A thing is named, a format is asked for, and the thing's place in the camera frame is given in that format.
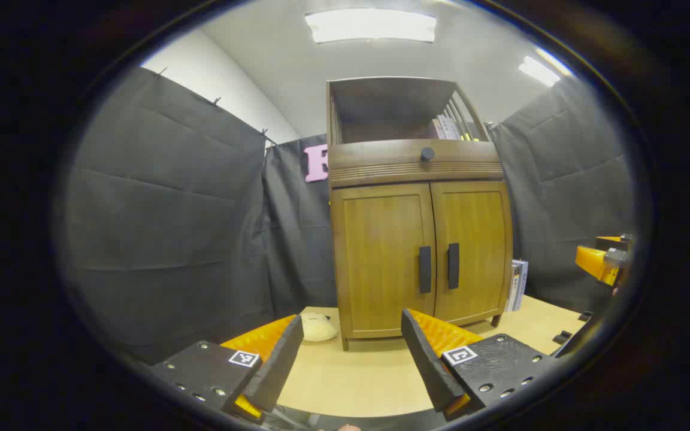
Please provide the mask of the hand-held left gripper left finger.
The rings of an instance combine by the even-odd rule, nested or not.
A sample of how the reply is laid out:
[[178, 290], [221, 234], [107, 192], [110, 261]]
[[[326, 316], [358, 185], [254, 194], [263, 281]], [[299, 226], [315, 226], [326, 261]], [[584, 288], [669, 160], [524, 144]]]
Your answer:
[[197, 341], [148, 370], [201, 415], [260, 425], [279, 401], [303, 337], [301, 316], [290, 315], [221, 344]]

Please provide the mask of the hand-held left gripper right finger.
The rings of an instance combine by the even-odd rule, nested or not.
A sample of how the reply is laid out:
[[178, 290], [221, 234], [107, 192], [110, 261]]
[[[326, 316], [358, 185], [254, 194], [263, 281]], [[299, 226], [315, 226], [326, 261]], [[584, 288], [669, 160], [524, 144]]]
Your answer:
[[501, 403], [558, 362], [505, 333], [482, 338], [408, 308], [401, 333], [433, 409], [449, 422]]

